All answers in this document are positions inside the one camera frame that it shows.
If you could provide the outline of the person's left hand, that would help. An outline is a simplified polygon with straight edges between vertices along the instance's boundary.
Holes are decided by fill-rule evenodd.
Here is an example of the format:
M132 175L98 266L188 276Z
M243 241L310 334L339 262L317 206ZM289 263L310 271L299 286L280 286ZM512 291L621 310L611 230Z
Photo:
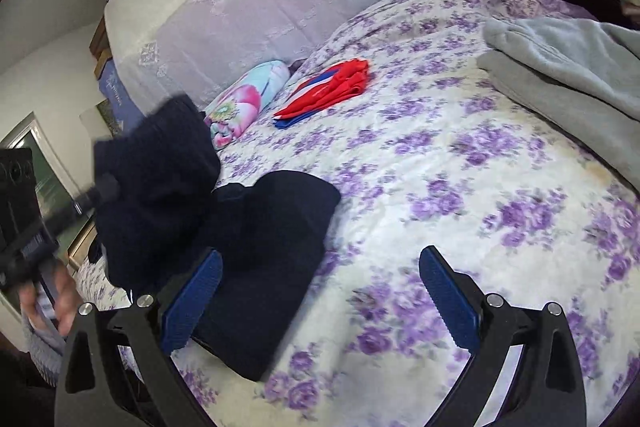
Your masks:
M78 294L76 282L61 261L55 261L51 268L47 288L53 288L53 312L58 323L58 335L66 337L75 321L76 312L82 300ZM38 291L32 282L18 288L21 310L30 325L40 331L50 331L46 316L38 308Z

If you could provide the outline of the left forearm grey knit sleeve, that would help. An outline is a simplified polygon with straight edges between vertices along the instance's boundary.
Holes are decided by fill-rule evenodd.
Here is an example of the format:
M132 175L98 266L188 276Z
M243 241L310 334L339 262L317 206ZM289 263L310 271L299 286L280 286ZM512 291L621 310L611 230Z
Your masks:
M61 374L66 339L47 320L34 322L22 312L22 322L30 358L42 378L55 387Z

